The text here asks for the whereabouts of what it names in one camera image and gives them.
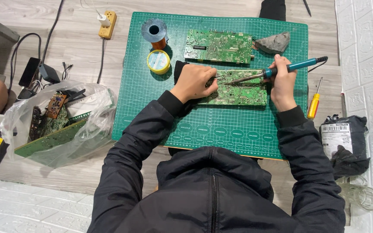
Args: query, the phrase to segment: hand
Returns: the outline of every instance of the hand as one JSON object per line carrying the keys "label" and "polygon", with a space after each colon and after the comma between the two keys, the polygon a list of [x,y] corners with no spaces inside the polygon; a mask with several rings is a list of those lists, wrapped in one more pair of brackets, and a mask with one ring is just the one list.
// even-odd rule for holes
{"label": "hand", "polygon": [[270,80],[263,80],[263,82],[271,81],[273,83],[270,98],[279,112],[287,111],[297,106],[293,97],[297,70],[290,73],[287,72],[286,65],[288,64],[291,64],[291,62],[287,58],[276,54],[269,68],[277,67],[277,75]]}
{"label": "hand", "polygon": [[218,89],[216,78],[211,86],[205,87],[208,80],[216,73],[217,69],[209,66],[187,64],[170,92],[184,104],[190,99],[207,97]]}

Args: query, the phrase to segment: yellow lid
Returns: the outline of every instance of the yellow lid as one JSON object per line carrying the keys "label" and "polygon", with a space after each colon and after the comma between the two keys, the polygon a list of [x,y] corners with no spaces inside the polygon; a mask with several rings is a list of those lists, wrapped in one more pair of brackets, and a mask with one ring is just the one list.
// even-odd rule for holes
{"label": "yellow lid", "polygon": [[149,69],[158,75],[168,72],[171,65],[168,54],[163,50],[154,50],[146,59]]}

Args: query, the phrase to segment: yellow screwdriver handle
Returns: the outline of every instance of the yellow screwdriver handle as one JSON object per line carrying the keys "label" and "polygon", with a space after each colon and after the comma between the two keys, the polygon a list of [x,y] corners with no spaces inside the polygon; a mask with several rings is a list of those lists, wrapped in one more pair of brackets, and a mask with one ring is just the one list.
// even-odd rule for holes
{"label": "yellow screwdriver handle", "polygon": [[314,119],[316,116],[316,112],[318,111],[318,106],[319,106],[319,94],[314,94],[312,102],[310,102],[310,108],[308,111],[308,118],[309,119]]}

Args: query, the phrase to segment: yellow power strip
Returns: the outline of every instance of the yellow power strip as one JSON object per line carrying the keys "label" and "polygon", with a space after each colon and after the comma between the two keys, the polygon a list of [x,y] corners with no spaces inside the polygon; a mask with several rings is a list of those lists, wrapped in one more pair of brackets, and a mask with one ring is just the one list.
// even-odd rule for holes
{"label": "yellow power strip", "polygon": [[104,14],[106,15],[107,19],[110,21],[110,26],[107,27],[107,26],[101,25],[100,30],[99,30],[99,36],[106,38],[106,39],[110,39],[111,34],[114,29],[114,24],[116,23],[117,16],[114,11],[110,11],[110,10],[105,11]]}

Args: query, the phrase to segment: solder wire spool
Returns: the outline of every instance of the solder wire spool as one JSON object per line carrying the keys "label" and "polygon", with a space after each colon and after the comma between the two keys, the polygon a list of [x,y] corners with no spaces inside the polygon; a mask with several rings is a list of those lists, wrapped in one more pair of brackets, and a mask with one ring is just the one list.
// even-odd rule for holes
{"label": "solder wire spool", "polygon": [[149,69],[157,75],[165,74],[171,66],[168,54],[159,49],[150,52],[146,62]]}
{"label": "solder wire spool", "polygon": [[166,46],[168,37],[166,36],[166,24],[160,19],[148,19],[141,27],[142,36],[152,44],[154,49],[163,49]]}

